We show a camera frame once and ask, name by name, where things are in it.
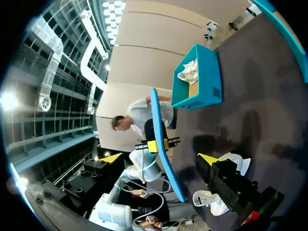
man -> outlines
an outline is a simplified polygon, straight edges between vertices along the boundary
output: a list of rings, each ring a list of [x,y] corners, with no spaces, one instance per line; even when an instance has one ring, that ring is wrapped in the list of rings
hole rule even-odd
[[[177,109],[171,107],[171,97],[158,96],[162,120],[168,129],[175,129],[177,124]],[[126,131],[132,128],[145,139],[144,125],[152,119],[151,98],[143,98],[132,103],[127,115],[118,115],[112,120],[112,128],[116,131]]]

white shirt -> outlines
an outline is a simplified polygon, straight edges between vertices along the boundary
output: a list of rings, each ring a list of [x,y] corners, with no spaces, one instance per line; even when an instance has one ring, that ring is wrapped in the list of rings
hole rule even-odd
[[[163,101],[159,104],[162,120],[165,126],[169,127],[173,119],[171,102]],[[128,107],[127,115],[133,120],[131,128],[145,139],[144,125],[149,119],[153,118],[151,103],[148,104],[146,98],[137,100]]]

white cloth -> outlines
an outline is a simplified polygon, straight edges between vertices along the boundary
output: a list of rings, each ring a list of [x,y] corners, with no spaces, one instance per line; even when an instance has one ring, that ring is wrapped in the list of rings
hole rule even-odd
[[[198,61],[191,61],[188,64],[184,64],[184,70],[178,73],[178,78],[189,84],[194,84],[198,81]]]
[[[159,104],[162,120],[165,126],[169,127],[173,119],[171,102],[163,101]],[[151,103],[148,104],[146,98],[137,100],[128,107],[127,115],[133,120],[131,128],[145,139],[144,125],[149,119],[153,118]]]

cardboard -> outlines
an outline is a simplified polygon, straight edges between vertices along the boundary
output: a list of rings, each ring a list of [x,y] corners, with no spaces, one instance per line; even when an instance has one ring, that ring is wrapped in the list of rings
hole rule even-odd
[[[198,82],[199,81],[195,82],[194,84],[189,84],[188,98],[198,94]]]

ceiling light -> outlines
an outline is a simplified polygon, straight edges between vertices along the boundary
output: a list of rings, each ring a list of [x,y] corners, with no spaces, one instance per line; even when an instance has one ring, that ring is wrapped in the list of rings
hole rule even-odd
[[[111,24],[111,18],[105,18],[105,23],[106,24]]]
[[[0,104],[4,111],[10,111],[18,106],[18,101],[13,93],[4,93],[0,98]]]
[[[116,6],[120,6],[120,5],[122,4],[122,1],[115,1],[114,4],[115,4]]]
[[[113,28],[112,28],[111,26],[108,26],[108,27],[106,28],[106,31],[112,32],[112,31],[113,31]]]
[[[109,4],[109,10],[114,11],[115,10],[115,5],[114,4]]]
[[[113,33],[108,33],[108,38],[110,38],[110,39],[114,39],[114,37],[115,37],[115,35],[113,34]]]
[[[116,14],[115,13],[110,13],[110,19],[115,19],[116,18]]]
[[[115,28],[115,27],[116,27],[116,22],[111,22],[111,26],[112,26],[113,28]]]
[[[104,11],[103,11],[103,14],[104,14],[105,16],[110,15],[110,10],[108,10],[108,9],[104,10]]]
[[[115,18],[116,18],[115,22],[119,24],[121,22],[121,17],[115,17]]]
[[[122,9],[121,8],[116,8],[115,9],[115,14],[121,15],[122,14]]]
[[[103,2],[103,7],[108,7],[109,6],[109,2]]]

